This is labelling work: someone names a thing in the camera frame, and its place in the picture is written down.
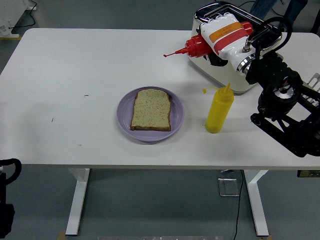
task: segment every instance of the mustard bottle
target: mustard bottle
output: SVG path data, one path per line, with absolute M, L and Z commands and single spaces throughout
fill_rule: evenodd
M 230 107 L 234 102 L 234 92 L 230 89 L 230 83 L 221 88 L 216 87 L 208 87 L 217 89 L 216 93 L 214 94 L 212 104 L 210 107 L 210 111 L 205 123 L 205 129 L 213 134 L 220 132 Z

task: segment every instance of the purple plate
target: purple plate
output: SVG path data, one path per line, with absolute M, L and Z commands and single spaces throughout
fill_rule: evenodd
M 153 130 L 130 130 L 130 124 L 134 109 L 135 98 L 137 92 L 144 90 L 144 89 L 157 89 L 162 90 L 170 95 L 171 99 L 171 110 L 170 110 L 170 124 L 171 124 L 171 131 L 153 131 Z M 118 108 L 116 110 L 116 115 L 118 118 L 118 122 L 121 128 L 129 134 L 131 137 L 146 141 L 146 142 L 153 142 L 165 139 L 172 134 L 174 134 L 181 126 L 185 111 L 184 106 L 182 105 L 179 98 L 171 91 L 157 86 L 145 86 L 140 87 L 131 92 L 127 93 L 119 102 Z

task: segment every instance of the toast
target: toast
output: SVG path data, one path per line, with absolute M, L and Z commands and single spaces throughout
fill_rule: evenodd
M 170 110 L 168 93 L 153 88 L 141 90 L 135 96 L 130 129 L 170 132 Z

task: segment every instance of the ketchup bottle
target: ketchup bottle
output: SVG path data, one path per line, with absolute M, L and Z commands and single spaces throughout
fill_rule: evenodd
M 241 23 L 244 30 L 248 35 L 252 34 L 254 31 L 252 25 L 248 21 L 244 21 Z M 173 54 L 188 54 L 189 57 L 203 57 L 204 55 L 212 54 L 214 51 L 210 47 L 210 45 L 206 42 L 206 40 L 201 36 L 201 34 L 195 35 L 191 37 L 191 39 L 185 42 L 185 47 L 175 51 L 174 53 L 163 55 L 164 57 L 171 56 Z

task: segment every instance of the table top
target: table top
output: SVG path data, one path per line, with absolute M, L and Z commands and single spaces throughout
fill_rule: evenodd
M 0 76 L 0 153 L 23 165 L 146 169 L 320 169 L 251 123 L 259 85 L 235 96 L 222 130 L 204 127 L 216 86 L 186 55 L 191 31 L 28 30 Z M 320 39 L 293 33 L 279 51 L 308 81 L 319 72 Z M 157 142 L 127 135 L 117 107 L 130 91 L 158 86 L 184 106 L 180 129 Z

